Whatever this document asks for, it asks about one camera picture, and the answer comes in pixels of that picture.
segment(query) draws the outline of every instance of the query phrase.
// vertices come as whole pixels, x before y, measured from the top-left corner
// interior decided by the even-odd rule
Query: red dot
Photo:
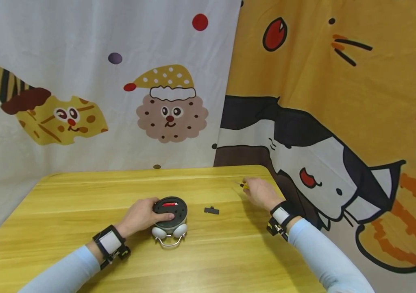
[[[123,87],[124,90],[126,90],[127,92],[131,92],[133,90],[136,89],[136,84],[134,83],[127,83],[125,84],[125,86]]]
[[[208,27],[208,18],[204,14],[197,14],[193,18],[192,25],[197,31],[204,31]]]

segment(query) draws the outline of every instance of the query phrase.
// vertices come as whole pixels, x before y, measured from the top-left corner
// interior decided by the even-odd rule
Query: wooden table
[[[171,195],[188,206],[185,241],[164,250],[150,231],[139,232],[128,241],[130,258],[107,267],[80,292],[324,292],[299,253],[268,234],[268,213],[234,183],[243,176],[276,186],[261,166],[47,176],[0,228],[0,292],[17,292],[118,222],[138,198]],[[204,213],[210,206],[220,214]]]

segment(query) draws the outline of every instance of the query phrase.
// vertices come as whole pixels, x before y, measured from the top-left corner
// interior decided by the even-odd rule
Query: purple dot
[[[119,53],[111,53],[109,55],[109,62],[111,64],[120,64],[122,62],[123,58]]]

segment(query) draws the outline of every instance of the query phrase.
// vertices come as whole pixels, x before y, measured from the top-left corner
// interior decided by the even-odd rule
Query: cat mouth
[[[71,127],[71,125],[68,127],[68,131],[69,130],[72,130],[72,131],[74,131],[74,132],[78,132],[79,131],[79,127],[78,128],[76,128],[76,129],[73,129],[73,127]]]
[[[307,174],[307,171],[306,171],[305,167],[302,168],[299,171],[298,174],[299,174],[299,177],[301,177],[302,183],[304,185],[306,185],[308,188],[312,189],[315,186],[319,186],[319,187],[322,186],[322,183],[321,182],[320,183],[317,183],[317,181],[315,180],[315,177],[314,176]]]
[[[356,66],[356,62],[351,59],[348,55],[346,55],[345,53],[343,53],[344,51],[344,45],[343,44],[348,44],[351,46],[355,46],[364,50],[368,50],[371,51],[373,48],[367,44],[363,44],[363,43],[359,43],[356,41],[352,41],[349,40],[347,37],[343,37],[340,35],[333,35],[334,41],[331,43],[331,46],[333,47],[335,53],[338,54],[338,56],[340,56],[341,58],[343,58],[346,62],[348,62],[349,64],[351,64],[352,66]]]

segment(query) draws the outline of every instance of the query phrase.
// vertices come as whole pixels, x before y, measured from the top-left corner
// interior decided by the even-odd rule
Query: curtain
[[[416,1],[242,1],[216,147],[376,292],[416,292]]]
[[[0,225],[52,173],[212,166],[240,3],[0,0]]]

